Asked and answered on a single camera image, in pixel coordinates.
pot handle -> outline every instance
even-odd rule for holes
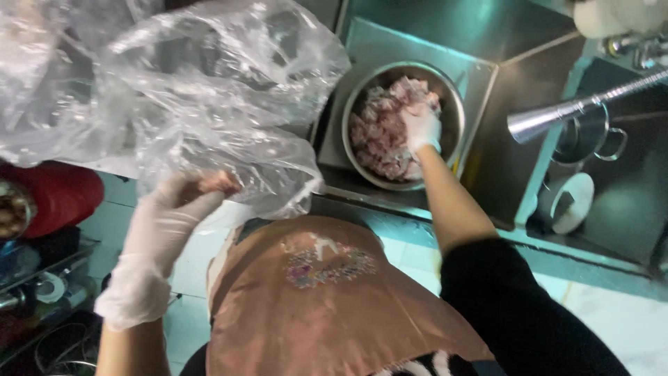
[[[619,148],[617,148],[617,151],[612,155],[600,155],[598,153],[594,153],[600,160],[606,161],[606,162],[616,161],[622,155],[622,153],[624,152],[624,149],[626,148],[627,141],[629,140],[629,135],[623,129],[610,128],[610,129],[608,129],[608,136],[611,133],[621,133],[622,134],[622,142],[619,144]]]

gloved hand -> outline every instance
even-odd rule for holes
[[[441,152],[441,122],[426,103],[405,107],[401,118],[406,124],[406,144],[415,160],[418,149],[424,145],[434,145]]]
[[[167,311],[167,277],[194,228],[225,200],[222,191],[202,194],[198,171],[182,171],[151,194],[134,211],[109,287],[95,312],[116,331],[157,320]]]

plastic wrap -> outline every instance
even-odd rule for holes
[[[107,52],[106,84],[128,88],[107,100],[132,111],[140,193],[177,170],[225,169],[243,186],[238,222],[308,212],[323,179],[305,137],[350,67],[311,13],[289,0],[199,3],[137,24]]]
[[[159,0],[18,0],[0,5],[0,159],[93,161],[119,149],[128,125],[99,111],[99,52]]]

bowl rim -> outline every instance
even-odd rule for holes
[[[448,160],[446,161],[448,166],[452,166],[452,164],[456,159],[457,150],[460,148],[460,143],[462,141],[464,133],[465,116],[464,116],[464,105],[462,104],[462,96],[460,95],[459,90],[457,90],[457,86],[454,84],[454,82],[452,82],[450,77],[448,77],[438,68],[434,67],[431,64],[417,60],[404,60],[400,62],[392,62],[389,64],[385,64],[370,71],[370,73],[366,75],[366,78],[360,81],[356,85],[356,87],[351,91],[350,96],[346,100],[345,107],[343,108],[343,118],[341,119],[341,136],[343,138],[343,147],[345,149],[345,153],[348,156],[350,162],[353,164],[353,167],[355,167],[355,170],[357,170],[357,172],[360,175],[362,175],[362,177],[367,179],[370,183],[374,184],[375,186],[383,189],[389,189],[391,191],[417,191],[420,189],[424,189],[424,180],[420,179],[408,183],[391,183],[389,181],[377,178],[373,173],[369,172],[365,167],[362,167],[357,162],[357,158],[355,158],[355,154],[353,153],[353,148],[350,144],[348,119],[350,118],[350,114],[353,111],[353,105],[357,101],[359,94],[361,93],[362,89],[364,89],[364,87],[372,79],[376,78],[378,75],[385,73],[390,69],[406,67],[406,66],[417,67],[433,73],[446,85],[446,87],[448,87],[450,94],[452,95],[451,100],[454,101],[457,110],[457,117],[459,120],[459,124],[458,124],[458,136],[457,136],[457,141],[455,143],[455,147],[451,155],[448,156]]]

forearm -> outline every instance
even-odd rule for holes
[[[102,326],[96,376],[169,375],[162,319],[120,332]]]
[[[432,145],[417,150],[432,212],[434,233],[443,255],[454,246],[498,236],[476,200],[460,184]]]

